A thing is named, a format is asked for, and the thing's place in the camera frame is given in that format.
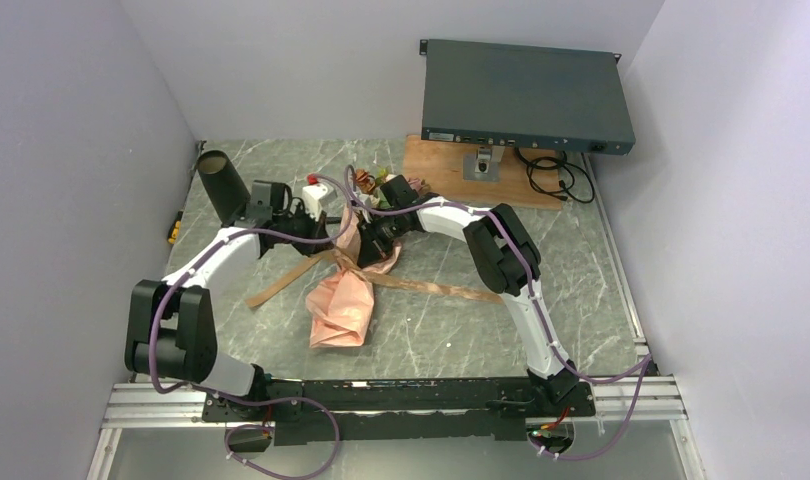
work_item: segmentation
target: wall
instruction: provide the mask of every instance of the wall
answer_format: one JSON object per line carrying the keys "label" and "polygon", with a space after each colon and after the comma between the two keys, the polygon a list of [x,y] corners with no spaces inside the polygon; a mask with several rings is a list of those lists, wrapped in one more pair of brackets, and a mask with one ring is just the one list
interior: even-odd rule
{"label": "wall", "polygon": [[118,3],[0,1],[0,479],[86,475],[194,155]]}
{"label": "wall", "polygon": [[420,129],[421,38],[610,50],[628,65],[663,0],[122,0],[197,138]]}
{"label": "wall", "polygon": [[667,0],[596,173],[712,479],[810,479],[810,1]]}

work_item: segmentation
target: pink wrapping paper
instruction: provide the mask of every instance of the pink wrapping paper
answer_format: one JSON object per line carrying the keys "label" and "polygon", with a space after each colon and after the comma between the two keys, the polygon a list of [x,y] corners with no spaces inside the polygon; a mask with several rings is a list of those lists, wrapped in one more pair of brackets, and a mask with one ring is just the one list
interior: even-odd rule
{"label": "pink wrapping paper", "polygon": [[[357,219],[353,218],[349,230],[335,242],[353,259],[357,258],[361,248],[357,223]],[[401,249],[397,243],[390,258],[364,271],[389,272],[399,258]],[[323,279],[305,298],[305,306],[313,315],[311,347],[357,347],[364,344],[367,335],[375,304],[373,285],[349,269],[340,265],[337,268],[337,273]]]}

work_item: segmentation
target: black cylinder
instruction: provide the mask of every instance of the black cylinder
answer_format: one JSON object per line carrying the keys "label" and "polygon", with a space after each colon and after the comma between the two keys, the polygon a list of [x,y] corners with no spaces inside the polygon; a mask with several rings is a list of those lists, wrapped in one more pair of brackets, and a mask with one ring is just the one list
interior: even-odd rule
{"label": "black cylinder", "polygon": [[249,202],[249,190],[240,174],[228,155],[219,150],[203,153],[196,160],[196,171],[220,222],[229,225],[232,216]]}

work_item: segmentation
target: gray marble surface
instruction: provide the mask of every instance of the gray marble surface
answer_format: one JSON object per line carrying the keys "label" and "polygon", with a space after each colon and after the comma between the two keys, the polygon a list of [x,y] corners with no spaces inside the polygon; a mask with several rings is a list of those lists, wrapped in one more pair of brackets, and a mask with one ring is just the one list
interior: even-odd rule
{"label": "gray marble surface", "polygon": [[[223,150],[252,180],[277,180],[294,190],[311,172],[342,178],[349,163],[400,171],[402,140],[266,140],[207,143]],[[339,208],[330,208],[339,215]],[[537,241],[543,294],[561,342],[585,372],[614,374],[634,364],[633,333],[595,205],[569,202],[561,211],[517,208]],[[168,271],[186,263],[213,238],[219,221],[194,177]],[[376,305],[361,347],[309,348],[311,315],[305,296],[334,271],[318,263],[262,307],[243,300],[291,270],[302,257],[278,246],[239,272],[215,300],[220,349],[282,378],[407,378],[524,375],[525,354],[502,305],[375,288]],[[463,242],[408,234],[392,275],[484,289]]]}

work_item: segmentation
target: device label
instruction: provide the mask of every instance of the device label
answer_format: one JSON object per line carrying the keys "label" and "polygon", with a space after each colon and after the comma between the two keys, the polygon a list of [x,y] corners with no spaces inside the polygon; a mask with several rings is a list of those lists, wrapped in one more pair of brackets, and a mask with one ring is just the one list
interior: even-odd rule
{"label": "device label", "polygon": [[429,140],[440,140],[441,142],[451,142],[455,140],[455,135],[451,133],[432,132],[429,134]]}

